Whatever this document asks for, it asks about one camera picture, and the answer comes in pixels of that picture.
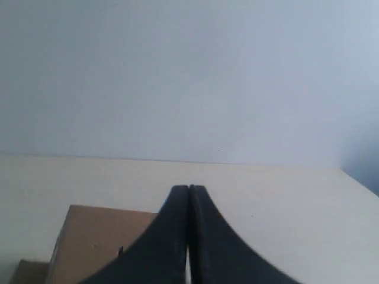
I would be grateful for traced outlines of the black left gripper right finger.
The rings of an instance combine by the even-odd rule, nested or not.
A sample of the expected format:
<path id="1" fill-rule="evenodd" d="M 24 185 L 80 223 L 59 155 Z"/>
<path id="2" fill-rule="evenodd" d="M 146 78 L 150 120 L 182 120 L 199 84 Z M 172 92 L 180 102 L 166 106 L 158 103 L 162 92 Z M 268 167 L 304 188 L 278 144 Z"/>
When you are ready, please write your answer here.
<path id="1" fill-rule="evenodd" d="M 188 248 L 192 283 L 297 283 L 250 248 L 207 189 L 189 187 Z"/>

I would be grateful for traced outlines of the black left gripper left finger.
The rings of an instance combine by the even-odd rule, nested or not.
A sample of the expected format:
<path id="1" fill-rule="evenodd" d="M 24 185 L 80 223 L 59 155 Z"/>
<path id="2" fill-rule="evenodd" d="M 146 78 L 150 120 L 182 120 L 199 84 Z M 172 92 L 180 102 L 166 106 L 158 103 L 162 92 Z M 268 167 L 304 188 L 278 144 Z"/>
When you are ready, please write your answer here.
<path id="1" fill-rule="evenodd" d="M 141 236 L 82 283 L 185 283 L 188 205 L 188 186 L 174 186 Z"/>

